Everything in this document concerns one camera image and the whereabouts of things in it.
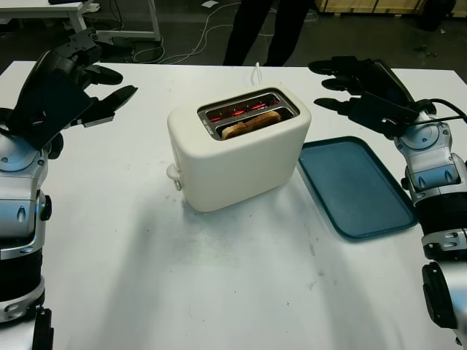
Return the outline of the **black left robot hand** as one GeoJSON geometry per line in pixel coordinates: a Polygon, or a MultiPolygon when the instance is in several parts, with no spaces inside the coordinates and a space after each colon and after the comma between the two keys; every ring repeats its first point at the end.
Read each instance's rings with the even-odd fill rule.
{"type": "MultiPolygon", "coordinates": [[[[99,34],[92,28],[69,37],[68,42],[44,53],[35,63],[21,90],[25,93],[44,81],[53,71],[62,71],[81,90],[89,85],[119,85],[123,76],[97,63],[111,56],[123,57],[132,53],[132,46],[123,39],[99,34]]],[[[115,112],[135,94],[137,88],[127,85],[108,95],[103,100],[92,99],[91,106],[71,126],[91,127],[113,120],[115,112]]]]}

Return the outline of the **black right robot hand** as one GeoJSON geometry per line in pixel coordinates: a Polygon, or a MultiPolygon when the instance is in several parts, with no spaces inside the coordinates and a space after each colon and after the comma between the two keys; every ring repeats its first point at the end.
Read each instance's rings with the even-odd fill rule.
{"type": "Polygon", "coordinates": [[[405,85],[381,59],[335,56],[313,61],[308,68],[328,77],[322,81],[322,86],[328,90],[346,91],[352,97],[370,93],[402,107],[414,103],[405,85]]]}

